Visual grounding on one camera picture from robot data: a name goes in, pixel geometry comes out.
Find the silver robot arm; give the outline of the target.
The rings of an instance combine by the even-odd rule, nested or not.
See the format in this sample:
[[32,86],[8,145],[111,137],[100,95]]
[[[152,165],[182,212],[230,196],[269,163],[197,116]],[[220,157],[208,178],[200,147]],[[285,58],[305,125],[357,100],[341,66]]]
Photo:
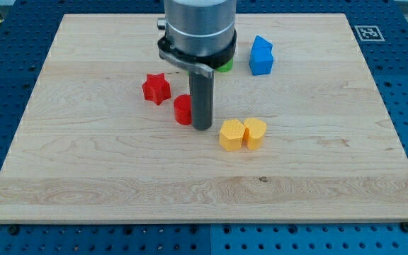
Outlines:
[[178,51],[217,54],[233,41],[236,0],[164,0],[165,37]]

